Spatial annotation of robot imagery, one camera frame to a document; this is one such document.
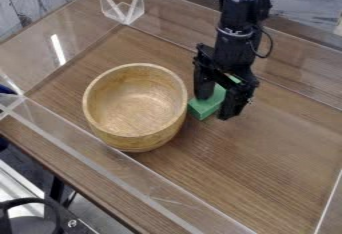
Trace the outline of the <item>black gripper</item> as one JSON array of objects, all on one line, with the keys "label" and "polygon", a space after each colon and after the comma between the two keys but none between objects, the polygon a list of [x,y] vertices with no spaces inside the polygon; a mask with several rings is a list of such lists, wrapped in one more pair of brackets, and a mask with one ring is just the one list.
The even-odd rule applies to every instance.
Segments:
[{"label": "black gripper", "polygon": [[194,58],[194,93],[198,100],[208,100],[214,94],[213,70],[232,73],[245,82],[242,86],[225,86],[217,117],[229,120],[238,116],[254,96],[260,81],[252,72],[256,51],[261,44],[261,32],[252,29],[246,34],[229,33],[218,29],[216,47],[200,43]]}]

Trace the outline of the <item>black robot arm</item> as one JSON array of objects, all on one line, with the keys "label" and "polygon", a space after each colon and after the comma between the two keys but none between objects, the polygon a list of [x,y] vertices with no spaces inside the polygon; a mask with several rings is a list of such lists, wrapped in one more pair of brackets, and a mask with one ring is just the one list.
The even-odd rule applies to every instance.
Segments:
[{"label": "black robot arm", "polygon": [[197,44],[194,94],[197,99],[209,100],[216,85],[224,88],[221,120],[242,113],[260,86],[252,66],[256,58],[269,58],[274,49],[264,28],[272,7],[272,0],[220,0],[216,45]]}]

